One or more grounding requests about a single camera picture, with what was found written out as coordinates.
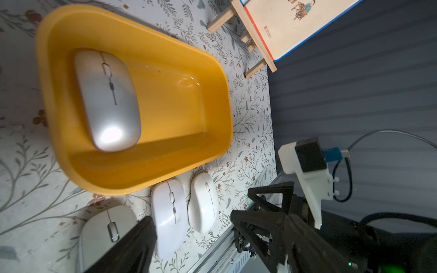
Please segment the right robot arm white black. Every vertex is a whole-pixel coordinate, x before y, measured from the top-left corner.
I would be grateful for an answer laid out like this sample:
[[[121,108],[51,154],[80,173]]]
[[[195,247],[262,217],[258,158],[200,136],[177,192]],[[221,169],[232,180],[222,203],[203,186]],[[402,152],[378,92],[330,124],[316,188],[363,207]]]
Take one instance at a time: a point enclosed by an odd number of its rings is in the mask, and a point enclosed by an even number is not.
[[[405,213],[375,213],[353,221],[323,212],[314,227],[307,201],[294,193],[294,183],[248,190],[255,210],[235,210],[236,248],[253,250],[276,273],[289,265],[294,273],[434,273],[436,233],[391,233],[372,226],[399,219],[436,227],[435,219]]]

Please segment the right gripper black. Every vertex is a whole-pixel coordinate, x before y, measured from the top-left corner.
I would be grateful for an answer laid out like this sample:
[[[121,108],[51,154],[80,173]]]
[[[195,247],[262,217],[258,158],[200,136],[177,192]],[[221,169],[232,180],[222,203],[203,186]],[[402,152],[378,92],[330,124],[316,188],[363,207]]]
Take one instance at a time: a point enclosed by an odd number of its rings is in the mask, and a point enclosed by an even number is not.
[[[307,224],[307,202],[294,193],[294,182],[249,188],[248,198],[258,210],[297,215]]]

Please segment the yellow plastic storage box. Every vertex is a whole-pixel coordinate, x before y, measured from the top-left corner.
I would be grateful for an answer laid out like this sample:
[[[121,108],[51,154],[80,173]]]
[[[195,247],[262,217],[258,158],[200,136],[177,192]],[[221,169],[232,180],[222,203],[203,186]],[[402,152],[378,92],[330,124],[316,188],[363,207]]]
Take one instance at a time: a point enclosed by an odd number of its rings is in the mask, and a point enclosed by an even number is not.
[[[58,164],[83,189],[127,195],[223,156],[232,142],[229,85],[209,53],[91,5],[50,12],[35,38],[39,82]],[[91,142],[74,54],[101,50],[123,61],[133,80],[141,137],[120,152]]]

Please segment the grey white mouse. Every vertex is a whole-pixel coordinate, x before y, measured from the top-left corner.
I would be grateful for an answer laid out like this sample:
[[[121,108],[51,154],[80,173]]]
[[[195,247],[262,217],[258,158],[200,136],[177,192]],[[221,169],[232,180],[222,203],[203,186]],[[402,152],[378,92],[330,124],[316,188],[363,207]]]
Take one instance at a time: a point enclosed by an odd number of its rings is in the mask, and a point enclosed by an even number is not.
[[[83,273],[89,269],[136,224],[135,213],[125,205],[112,207],[93,216],[79,236],[76,272]]]

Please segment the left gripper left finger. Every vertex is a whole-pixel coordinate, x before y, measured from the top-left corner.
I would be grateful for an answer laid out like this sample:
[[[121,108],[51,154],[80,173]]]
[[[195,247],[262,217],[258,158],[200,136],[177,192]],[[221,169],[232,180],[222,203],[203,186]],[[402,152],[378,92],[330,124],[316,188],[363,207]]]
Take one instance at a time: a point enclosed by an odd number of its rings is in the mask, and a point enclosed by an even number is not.
[[[146,216],[86,273],[148,273],[157,242],[153,218]]]

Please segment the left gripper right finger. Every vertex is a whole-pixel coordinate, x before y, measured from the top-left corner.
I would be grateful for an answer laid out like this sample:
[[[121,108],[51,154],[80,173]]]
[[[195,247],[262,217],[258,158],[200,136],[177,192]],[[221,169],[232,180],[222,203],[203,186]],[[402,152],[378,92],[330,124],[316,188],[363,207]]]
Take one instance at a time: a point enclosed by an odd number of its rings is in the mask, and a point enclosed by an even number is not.
[[[297,215],[234,210],[231,222],[271,273],[356,273],[349,262]]]

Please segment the silver mouse row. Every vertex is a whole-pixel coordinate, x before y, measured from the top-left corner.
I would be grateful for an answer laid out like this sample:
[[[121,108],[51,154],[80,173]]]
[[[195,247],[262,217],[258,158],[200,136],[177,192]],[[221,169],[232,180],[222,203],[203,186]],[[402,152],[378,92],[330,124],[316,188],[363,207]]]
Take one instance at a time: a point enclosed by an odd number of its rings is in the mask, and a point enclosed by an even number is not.
[[[74,56],[89,135],[95,148],[118,152],[137,144],[141,117],[132,77],[118,57],[96,50]]]

